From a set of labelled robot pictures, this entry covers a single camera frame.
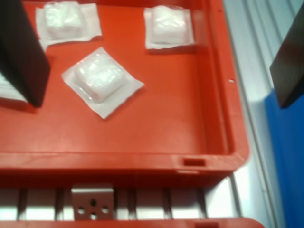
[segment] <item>sterile packet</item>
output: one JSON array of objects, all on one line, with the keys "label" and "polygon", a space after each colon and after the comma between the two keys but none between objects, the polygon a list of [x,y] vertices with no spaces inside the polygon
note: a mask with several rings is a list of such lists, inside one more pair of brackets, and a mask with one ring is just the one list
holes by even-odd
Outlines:
[{"label": "sterile packet", "polygon": [[103,47],[69,68],[62,78],[104,119],[144,85]]},{"label": "sterile packet", "polygon": [[24,96],[0,72],[0,97],[28,102]]},{"label": "sterile packet", "polygon": [[43,9],[36,8],[36,25],[40,39],[47,45],[90,41],[102,35],[95,3],[49,2]]},{"label": "sterile packet", "polygon": [[194,44],[191,14],[182,7],[145,8],[146,48],[162,49]]},{"label": "sterile packet", "polygon": [[43,13],[52,40],[80,38],[86,33],[85,19],[77,2],[48,3]]}]

